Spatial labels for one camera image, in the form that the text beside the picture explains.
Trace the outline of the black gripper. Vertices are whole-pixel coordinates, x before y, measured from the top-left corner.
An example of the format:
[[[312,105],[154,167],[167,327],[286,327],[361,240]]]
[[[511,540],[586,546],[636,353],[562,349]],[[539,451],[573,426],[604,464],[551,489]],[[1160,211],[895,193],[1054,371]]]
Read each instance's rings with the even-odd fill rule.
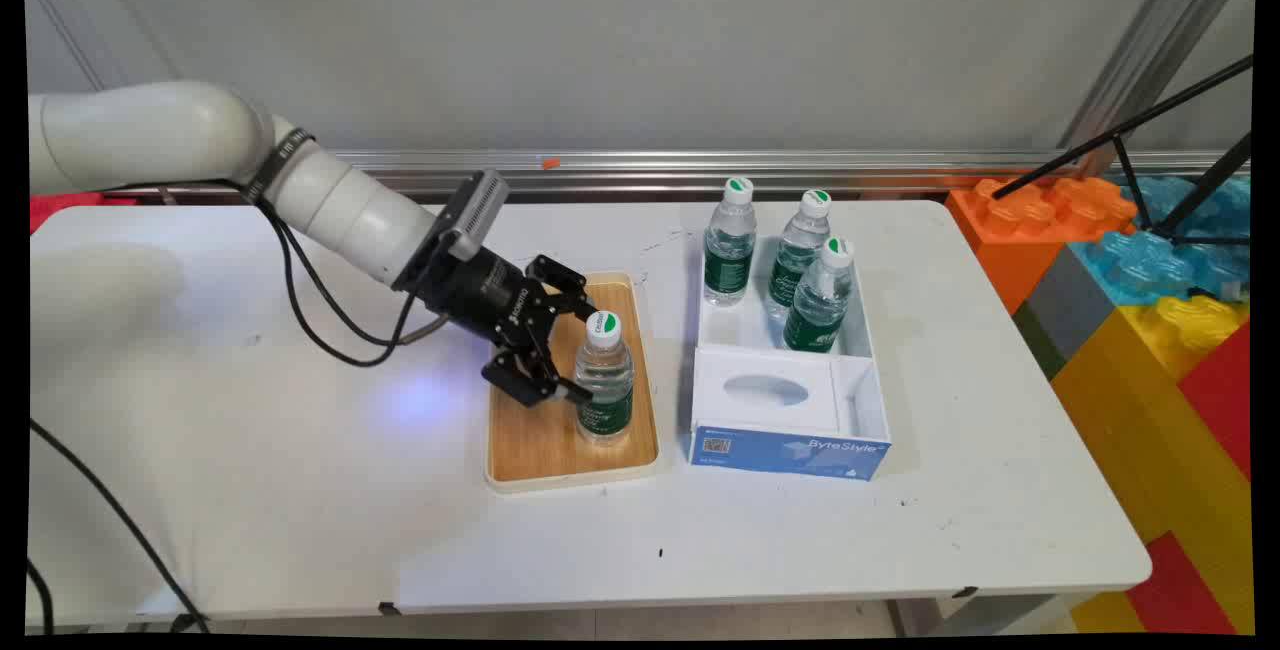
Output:
[[[420,298],[429,311],[494,345],[481,376],[520,406],[552,399],[584,406],[594,398],[558,371],[550,351],[557,319],[588,322],[596,312],[581,273],[548,255],[536,255],[521,270],[490,250],[468,261],[439,252],[422,276]]]

